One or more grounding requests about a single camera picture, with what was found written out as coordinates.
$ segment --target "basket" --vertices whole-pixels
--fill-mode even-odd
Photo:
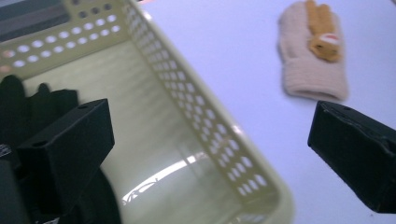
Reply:
[[[70,22],[0,43],[0,78],[108,99],[123,223],[290,223],[283,182],[135,2],[64,4]]]

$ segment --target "white table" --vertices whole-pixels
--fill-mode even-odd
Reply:
[[[310,148],[316,101],[283,90],[278,19],[294,1],[155,0],[143,5],[289,186],[296,224],[396,223]],[[396,5],[318,0],[341,19],[350,96],[343,105],[396,129]]]

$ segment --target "dark object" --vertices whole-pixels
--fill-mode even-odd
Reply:
[[[0,42],[36,33],[68,21],[70,16],[62,0],[0,2]]]
[[[349,107],[318,102],[308,145],[369,208],[396,213],[396,131]]]
[[[81,105],[18,147],[43,212],[67,214],[114,146],[107,100]]]
[[[0,83],[0,223],[119,224],[99,169],[114,138],[107,100],[78,106],[76,91],[41,84],[25,97]]]

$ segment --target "plush animal face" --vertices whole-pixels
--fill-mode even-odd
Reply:
[[[309,49],[320,59],[336,62],[341,58],[339,39],[335,34],[314,35]]]

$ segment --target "beige plastic basket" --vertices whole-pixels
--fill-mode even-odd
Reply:
[[[285,185],[136,3],[64,3],[69,23],[0,43],[0,78],[109,100],[123,223],[290,223]]]

